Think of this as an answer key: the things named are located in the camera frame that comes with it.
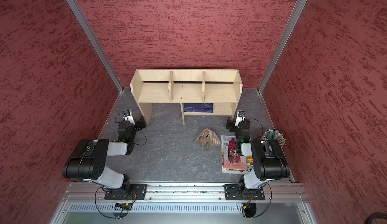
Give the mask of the beige striped fluffy cloth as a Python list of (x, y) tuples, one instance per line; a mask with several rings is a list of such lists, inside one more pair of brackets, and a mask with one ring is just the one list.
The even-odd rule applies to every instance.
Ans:
[(204, 150), (208, 150), (210, 146), (221, 146), (221, 140), (213, 130), (205, 128), (197, 136), (195, 144), (201, 144)]

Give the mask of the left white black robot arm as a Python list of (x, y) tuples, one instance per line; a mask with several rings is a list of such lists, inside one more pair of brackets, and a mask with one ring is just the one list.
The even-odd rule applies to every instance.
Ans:
[(108, 156), (130, 155), (136, 133), (146, 128), (144, 117), (135, 122), (129, 116), (119, 122), (118, 140), (80, 140), (67, 160), (62, 175), (79, 182), (93, 182), (105, 190), (106, 200), (144, 200), (147, 184), (132, 184), (126, 174), (118, 173), (106, 165)]

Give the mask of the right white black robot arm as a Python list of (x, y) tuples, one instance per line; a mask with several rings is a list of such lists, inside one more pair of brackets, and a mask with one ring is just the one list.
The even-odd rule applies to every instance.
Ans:
[(250, 137), (251, 119), (230, 119), (226, 129), (234, 136), (222, 136), (222, 172), (241, 174), (236, 184), (224, 185), (226, 200), (264, 200), (263, 187), (271, 181), (290, 176), (290, 167), (282, 150), (285, 137), (268, 130), (256, 139)]

